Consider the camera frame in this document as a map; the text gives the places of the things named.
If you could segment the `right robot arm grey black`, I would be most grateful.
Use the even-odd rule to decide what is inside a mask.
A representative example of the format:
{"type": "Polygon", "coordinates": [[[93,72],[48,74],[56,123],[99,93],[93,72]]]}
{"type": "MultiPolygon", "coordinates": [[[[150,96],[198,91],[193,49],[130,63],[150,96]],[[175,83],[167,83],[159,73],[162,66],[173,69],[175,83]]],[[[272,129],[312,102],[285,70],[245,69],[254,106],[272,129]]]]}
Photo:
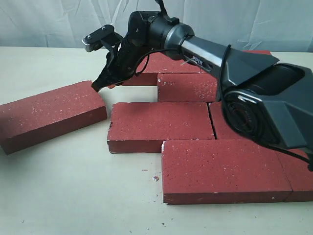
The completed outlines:
{"type": "Polygon", "coordinates": [[[217,79],[217,100],[227,124],[238,134],[275,150],[313,153],[313,72],[281,63],[272,55],[249,53],[195,36],[165,10],[135,11],[125,36],[107,25],[97,40],[109,50],[92,88],[121,85],[142,60],[161,52],[184,60],[217,79]]]}

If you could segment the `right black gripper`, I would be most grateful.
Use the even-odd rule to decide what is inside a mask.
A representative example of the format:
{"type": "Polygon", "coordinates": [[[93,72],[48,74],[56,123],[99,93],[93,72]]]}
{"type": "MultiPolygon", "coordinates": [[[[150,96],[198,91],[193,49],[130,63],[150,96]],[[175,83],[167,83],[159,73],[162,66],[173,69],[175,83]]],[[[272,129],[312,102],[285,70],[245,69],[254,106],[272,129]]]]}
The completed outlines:
{"type": "Polygon", "coordinates": [[[149,52],[149,46],[135,46],[125,37],[117,52],[114,61],[104,71],[101,71],[98,78],[93,81],[91,87],[99,92],[107,87],[113,89],[115,84],[121,84],[133,77],[138,64],[141,63],[142,56],[149,52]]]}

